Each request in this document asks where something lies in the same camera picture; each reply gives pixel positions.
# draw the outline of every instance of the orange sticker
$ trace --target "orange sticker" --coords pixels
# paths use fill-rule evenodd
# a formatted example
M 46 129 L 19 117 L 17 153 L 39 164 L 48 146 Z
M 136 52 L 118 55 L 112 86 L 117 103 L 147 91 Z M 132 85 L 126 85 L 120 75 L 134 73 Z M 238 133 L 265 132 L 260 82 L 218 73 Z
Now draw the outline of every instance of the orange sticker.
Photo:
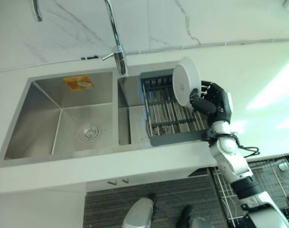
M 74 77 L 65 77 L 63 81 L 67 84 L 71 91 L 94 88 L 88 75 L 79 75 Z

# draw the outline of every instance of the black wire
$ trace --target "black wire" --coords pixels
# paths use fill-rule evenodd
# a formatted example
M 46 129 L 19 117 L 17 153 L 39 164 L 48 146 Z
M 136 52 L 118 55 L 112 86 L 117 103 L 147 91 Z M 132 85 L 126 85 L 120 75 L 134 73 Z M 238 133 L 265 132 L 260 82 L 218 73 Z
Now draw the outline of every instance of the black wire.
M 246 150 L 246 151 L 251 151 L 253 153 L 247 155 L 247 156 L 244 156 L 244 158 L 248 158 L 248 157 L 251 157 L 251 156 L 256 156 L 256 155 L 259 155 L 260 154 L 260 151 L 259 151 L 259 148 L 256 147 L 256 146 L 239 146 L 240 149 L 242 150 Z
M 249 154 L 249 155 L 247 155 L 247 156 L 244 156 L 244 158 L 249 158 L 249 157 L 251 157 L 251 156 L 256 156 L 256 155 L 259 155 L 259 154 L 260 154 L 260 150 L 259 150 L 258 147 L 256 147 L 256 146 L 242 146 L 242 145 L 240 144 L 240 141 L 239 141 L 237 135 L 236 135 L 236 134 L 232 134 L 232 136 L 233 136 L 233 138 L 235 139 L 236 144 L 238 145 L 238 147 L 239 147 L 240 149 L 253 152 L 253 153 L 251 153 L 251 154 Z

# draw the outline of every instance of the wire shelf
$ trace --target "wire shelf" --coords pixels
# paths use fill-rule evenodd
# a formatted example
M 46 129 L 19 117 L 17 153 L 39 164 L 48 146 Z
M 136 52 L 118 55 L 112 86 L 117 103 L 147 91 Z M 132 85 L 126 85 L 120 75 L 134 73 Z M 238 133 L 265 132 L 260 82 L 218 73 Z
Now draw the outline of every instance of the wire shelf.
M 256 180 L 289 220 L 289 205 L 286 201 L 286 197 L 289 196 L 289 156 L 254 161 L 249 163 L 249 167 Z M 233 192 L 230 184 L 224 180 L 218 168 L 212 169 L 216 189 L 229 224 L 234 228 L 243 227 L 243 216 L 246 211 L 241 209 L 237 195 Z
M 150 137 L 208 128 L 206 116 L 182 107 L 175 99 L 172 75 L 142 79 Z

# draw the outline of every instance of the dish drying rack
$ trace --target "dish drying rack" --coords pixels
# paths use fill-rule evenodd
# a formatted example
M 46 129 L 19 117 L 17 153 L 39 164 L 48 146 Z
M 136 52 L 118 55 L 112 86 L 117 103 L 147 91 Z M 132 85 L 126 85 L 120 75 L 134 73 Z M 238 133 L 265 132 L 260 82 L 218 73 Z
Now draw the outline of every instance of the dish drying rack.
M 289 196 L 289 156 L 250 162 L 249 167 L 256 180 L 289 220 L 289 205 L 286 201 L 286 197 Z M 241 209 L 237 195 L 233 192 L 230 184 L 224 180 L 217 167 L 210 169 L 229 227 L 246 228 L 243 220 L 246 212 Z
M 172 75 L 141 79 L 151 145 L 200 140 L 207 117 L 182 107 L 175 99 Z

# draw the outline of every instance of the floor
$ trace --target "floor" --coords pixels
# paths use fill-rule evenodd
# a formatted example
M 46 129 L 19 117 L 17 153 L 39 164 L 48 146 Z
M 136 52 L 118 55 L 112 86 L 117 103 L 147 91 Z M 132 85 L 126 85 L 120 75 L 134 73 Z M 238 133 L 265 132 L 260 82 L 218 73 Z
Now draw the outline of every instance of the floor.
M 187 205 L 215 228 L 225 228 L 220 206 L 207 174 L 183 180 L 137 185 L 114 190 L 89 192 L 86 196 L 84 228 L 121 228 L 126 213 L 134 202 L 148 193 L 157 195 L 157 209 L 152 228 L 174 228 Z

